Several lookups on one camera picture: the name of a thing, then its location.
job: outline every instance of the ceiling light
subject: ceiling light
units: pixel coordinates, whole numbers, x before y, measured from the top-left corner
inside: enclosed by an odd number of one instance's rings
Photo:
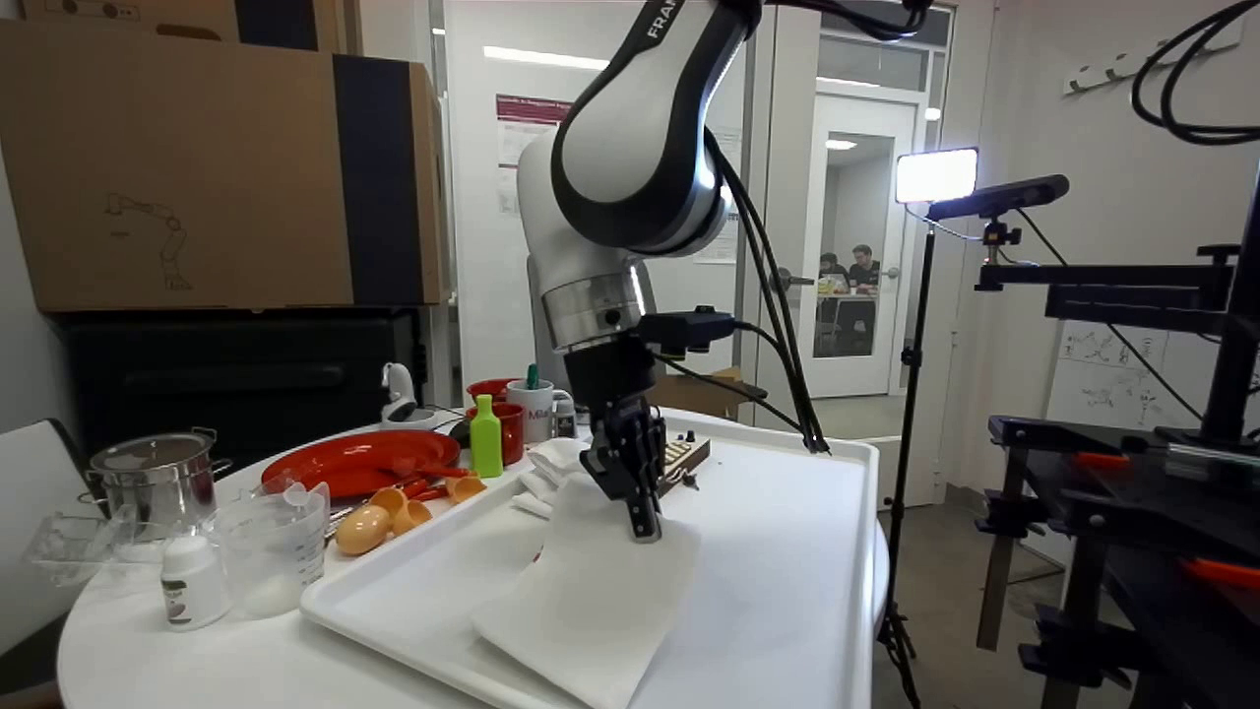
[[[523,48],[484,48],[494,63],[537,63],[537,68],[567,68],[567,71],[603,71],[607,60],[593,56],[550,56],[550,50],[523,50]]]

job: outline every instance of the bottle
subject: bottle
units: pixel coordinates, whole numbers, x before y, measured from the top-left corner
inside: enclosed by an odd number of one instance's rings
[[[469,426],[469,441],[474,441],[474,474],[477,478],[503,474],[503,426],[495,416],[494,394],[477,394],[477,416]]]
[[[523,391],[544,391],[544,369],[537,361],[523,369]]]
[[[550,403],[550,437],[579,437],[579,407],[572,394]]]
[[[404,361],[385,361],[383,386],[389,394],[389,403],[383,407],[383,426],[410,421],[419,412],[419,386],[410,380]]]
[[[230,583],[200,533],[163,543],[166,623],[179,629],[209,627],[230,613]]]

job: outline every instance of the black pole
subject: black pole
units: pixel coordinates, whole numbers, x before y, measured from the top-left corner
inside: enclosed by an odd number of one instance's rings
[[[1260,328],[1260,182],[1248,211],[1243,252],[1234,271],[1226,307],[1222,354],[1212,374],[1212,396],[1206,411],[1200,437],[1237,445],[1243,437],[1243,412],[1258,369],[1258,328]]]
[[[911,437],[912,437],[912,411],[918,411],[918,369],[922,369],[922,329],[929,323],[929,290],[935,290],[935,252],[936,231],[924,235],[922,249],[922,271],[918,271],[918,309],[912,309],[912,334],[902,350],[902,365],[911,369],[906,380],[906,416],[902,416],[902,458],[897,458],[897,488],[891,500],[891,600],[897,601],[897,560],[902,560],[902,517],[906,517],[906,478],[911,478]]]

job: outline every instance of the green bottle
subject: green bottle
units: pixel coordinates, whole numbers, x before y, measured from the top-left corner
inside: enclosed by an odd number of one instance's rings
[[[477,478],[503,474],[503,426],[495,416],[494,394],[477,394],[477,416],[469,426],[469,441],[474,441],[474,474]]]

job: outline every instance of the metal stand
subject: metal stand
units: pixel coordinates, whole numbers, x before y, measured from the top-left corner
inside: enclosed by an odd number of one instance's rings
[[[922,249],[922,275],[918,275],[918,309],[912,309],[912,334],[902,350],[906,378],[906,416],[902,416],[902,458],[897,458],[897,488],[891,504],[891,611],[882,613],[878,642],[886,646],[891,661],[902,673],[902,693],[918,709],[918,685],[912,685],[912,642],[906,629],[906,613],[897,611],[897,560],[902,560],[902,525],[906,525],[906,478],[911,478],[911,437],[912,437],[912,407],[918,407],[918,369],[922,369],[922,329],[929,317],[929,290],[935,290],[935,256],[936,256],[936,231],[924,235]]]

